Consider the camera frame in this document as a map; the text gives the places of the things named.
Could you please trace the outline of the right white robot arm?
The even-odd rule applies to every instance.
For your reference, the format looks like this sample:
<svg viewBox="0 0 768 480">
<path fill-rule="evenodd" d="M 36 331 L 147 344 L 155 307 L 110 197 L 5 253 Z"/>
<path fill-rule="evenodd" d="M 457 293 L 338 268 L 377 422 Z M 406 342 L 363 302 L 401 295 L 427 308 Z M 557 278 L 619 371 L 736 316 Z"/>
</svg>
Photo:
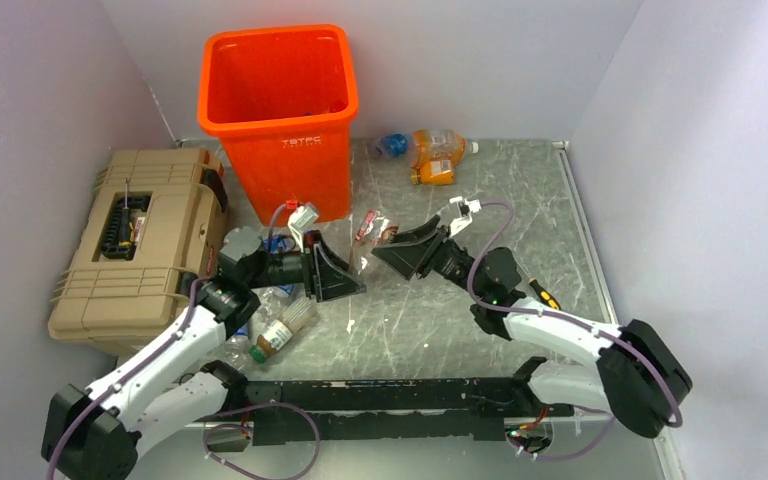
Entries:
<svg viewBox="0 0 768 480">
<path fill-rule="evenodd" d="M 438 217 L 394 235 L 372 253 L 407 280 L 434 272 L 465 290 L 485 333 L 569 359 L 567 365 L 542 361 L 512 386 L 520 413 L 534 415 L 547 404 L 580 406 L 608 412 L 644 438 L 681 426 L 680 404 L 693 382 L 650 324 L 595 322 L 551 307 L 520 290 L 519 265 L 509 248 L 489 245 L 472 256 Z"/>
</svg>

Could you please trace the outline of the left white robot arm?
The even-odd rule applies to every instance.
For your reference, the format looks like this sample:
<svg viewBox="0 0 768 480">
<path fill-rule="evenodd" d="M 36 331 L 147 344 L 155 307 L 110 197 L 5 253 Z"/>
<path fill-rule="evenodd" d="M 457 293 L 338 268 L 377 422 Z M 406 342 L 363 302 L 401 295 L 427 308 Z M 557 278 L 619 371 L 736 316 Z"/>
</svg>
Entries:
<svg viewBox="0 0 768 480">
<path fill-rule="evenodd" d="M 125 363 L 84 388 L 67 385 L 51 399 L 41 456 L 46 478 L 124 479 L 153 447 L 187 424 L 217 414 L 239 417 L 246 379 L 214 361 L 179 386 L 172 383 L 238 332 L 261 306 L 258 289 L 300 284 L 307 299 L 327 302 L 365 292 L 320 231 L 297 251 L 272 252 L 249 227 L 230 232 L 217 272 L 194 280 L 183 312 Z"/>
</svg>

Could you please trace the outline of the red cap clear bottle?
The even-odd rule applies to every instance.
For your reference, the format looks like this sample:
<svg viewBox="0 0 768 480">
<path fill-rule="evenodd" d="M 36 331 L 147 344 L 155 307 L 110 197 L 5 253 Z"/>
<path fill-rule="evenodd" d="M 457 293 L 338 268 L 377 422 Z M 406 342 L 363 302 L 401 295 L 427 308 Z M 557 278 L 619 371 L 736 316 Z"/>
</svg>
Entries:
<svg viewBox="0 0 768 480">
<path fill-rule="evenodd" d="M 366 273 L 373 263 L 373 248 L 390 242 L 398 230 L 398 224 L 381 210 L 369 210 L 353 236 L 349 262 L 353 271 Z"/>
</svg>

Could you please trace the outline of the red label bottle corner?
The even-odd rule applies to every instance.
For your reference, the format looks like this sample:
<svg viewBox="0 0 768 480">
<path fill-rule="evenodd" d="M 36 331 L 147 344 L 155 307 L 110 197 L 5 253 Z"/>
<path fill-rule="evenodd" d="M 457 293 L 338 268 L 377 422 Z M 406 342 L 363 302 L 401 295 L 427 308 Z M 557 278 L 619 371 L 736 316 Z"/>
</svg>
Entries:
<svg viewBox="0 0 768 480">
<path fill-rule="evenodd" d="M 343 99 L 337 99 L 330 103 L 329 108 L 327 110 L 328 113 L 339 113 L 343 112 L 348 108 L 348 102 Z"/>
</svg>

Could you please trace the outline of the blue label bottle white cap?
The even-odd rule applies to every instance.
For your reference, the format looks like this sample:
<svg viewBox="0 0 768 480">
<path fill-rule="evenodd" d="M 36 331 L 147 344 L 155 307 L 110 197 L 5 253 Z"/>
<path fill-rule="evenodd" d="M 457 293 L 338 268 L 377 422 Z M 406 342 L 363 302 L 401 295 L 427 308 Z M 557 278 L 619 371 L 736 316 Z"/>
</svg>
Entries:
<svg viewBox="0 0 768 480">
<path fill-rule="evenodd" d="M 271 254 L 289 253 L 298 250 L 297 242 L 291 234 L 274 233 L 262 239 L 263 247 Z"/>
</svg>

